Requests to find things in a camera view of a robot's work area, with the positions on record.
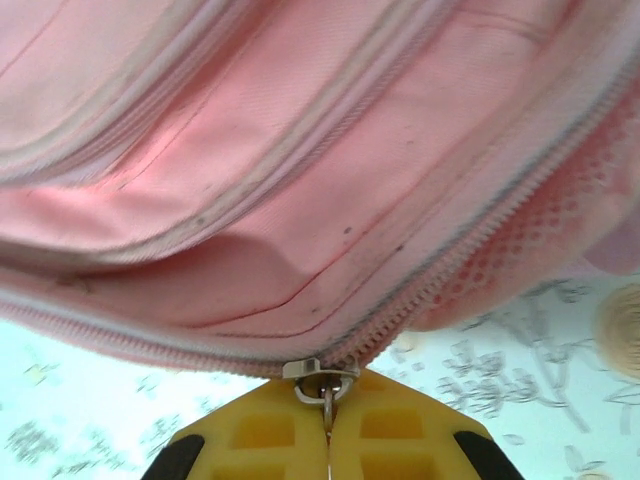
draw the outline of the white patterned surface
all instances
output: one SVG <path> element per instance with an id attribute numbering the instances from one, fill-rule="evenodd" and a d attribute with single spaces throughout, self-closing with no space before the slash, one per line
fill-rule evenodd
<path id="1" fill-rule="evenodd" d="M 548 285 L 405 335 L 372 368 L 482 421 L 526 479 L 636 479 L 640 381 L 592 340 L 597 306 L 635 280 Z M 176 429 L 262 383 L 135 366 L 8 323 L 0 339 L 2 479 L 139 479 Z"/>

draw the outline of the pink backpack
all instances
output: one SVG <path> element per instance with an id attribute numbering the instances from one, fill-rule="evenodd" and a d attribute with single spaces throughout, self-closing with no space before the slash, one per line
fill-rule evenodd
<path id="1" fill-rule="evenodd" d="M 0 315 L 366 365 L 640 265 L 638 0 L 0 2 Z"/>

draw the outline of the black rubber edge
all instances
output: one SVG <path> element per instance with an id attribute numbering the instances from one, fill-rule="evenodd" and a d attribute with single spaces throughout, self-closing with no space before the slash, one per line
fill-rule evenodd
<path id="1" fill-rule="evenodd" d="M 524 480 L 498 445 L 475 432 L 457 432 L 453 435 L 467 456 L 480 480 Z"/>
<path id="2" fill-rule="evenodd" d="M 187 480 L 204 447 L 204 438 L 189 435 L 166 446 L 140 480 Z"/>

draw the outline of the metal zipper pull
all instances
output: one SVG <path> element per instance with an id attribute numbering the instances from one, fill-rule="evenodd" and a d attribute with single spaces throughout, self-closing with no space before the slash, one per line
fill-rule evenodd
<path id="1" fill-rule="evenodd" d="M 285 364 L 282 378 L 294 380 L 294 392 L 306 405 L 322 407 L 324 431 L 331 437 L 337 403 L 349 393 L 360 376 L 355 361 L 342 370 L 324 369 L 317 358 L 308 358 Z"/>

